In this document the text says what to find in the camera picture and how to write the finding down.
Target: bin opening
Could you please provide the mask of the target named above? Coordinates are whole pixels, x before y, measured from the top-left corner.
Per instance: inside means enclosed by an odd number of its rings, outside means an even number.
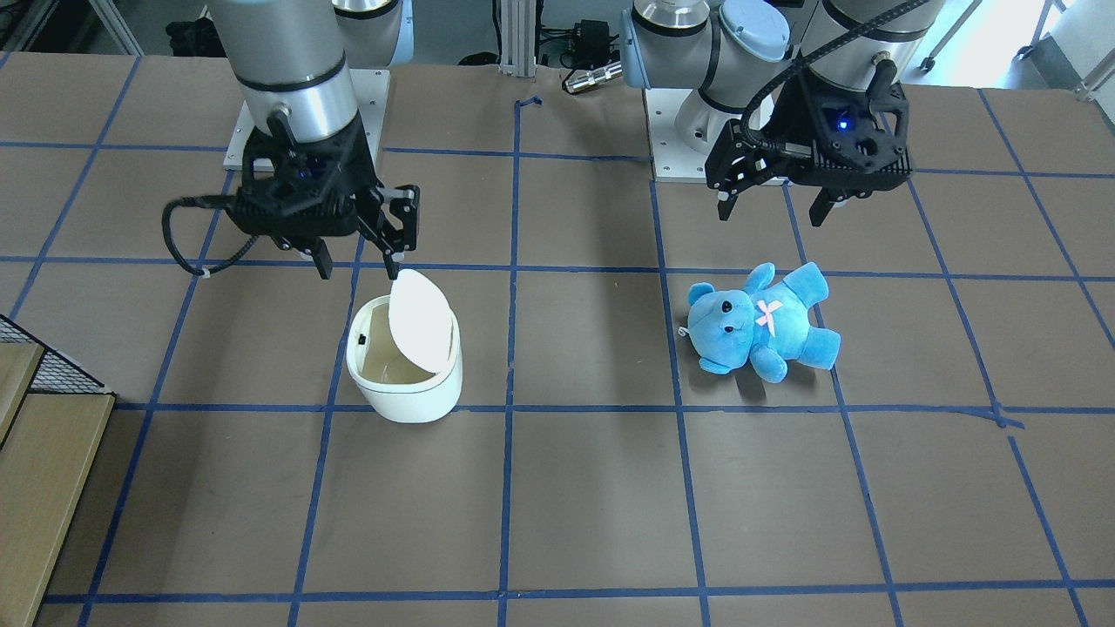
[[[368,351],[360,376],[372,383],[407,385],[421,383],[435,375],[419,368],[399,350],[388,321],[389,302],[371,310],[368,324]]]

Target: small white bin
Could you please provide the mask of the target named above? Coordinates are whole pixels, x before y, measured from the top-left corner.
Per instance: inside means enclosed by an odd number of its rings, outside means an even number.
[[[401,270],[391,293],[357,312],[346,347],[349,375],[381,416],[428,423],[460,398],[460,329],[442,290]]]

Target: white trash can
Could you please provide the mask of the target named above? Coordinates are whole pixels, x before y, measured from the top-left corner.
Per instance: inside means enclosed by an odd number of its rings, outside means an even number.
[[[346,347],[349,375],[381,416],[428,423],[460,398],[460,329],[442,290],[401,270],[391,293],[357,312]]]

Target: teddy bear ear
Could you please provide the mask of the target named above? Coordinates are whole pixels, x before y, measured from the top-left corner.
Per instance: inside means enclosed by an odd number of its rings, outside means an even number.
[[[716,288],[709,283],[694,283],[692,287],[689,288],[689,306],[692,307],[694,303],[697,302],[697,299],[706,293],[712,293],[715,291]]]

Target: plush toy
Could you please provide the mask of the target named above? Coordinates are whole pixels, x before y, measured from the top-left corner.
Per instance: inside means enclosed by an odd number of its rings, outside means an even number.
[[[828,369],[840,351],[840,334],[809,326],[809,307],[828,298],[828,283],[816,263],[794,270],[770,287],[774,264],[752,271],[743,290],[716,291],[708,283],[689,288],[689,336],[700,367],[726,375],[750,358],[764,380],[786,377],[786,360]]]

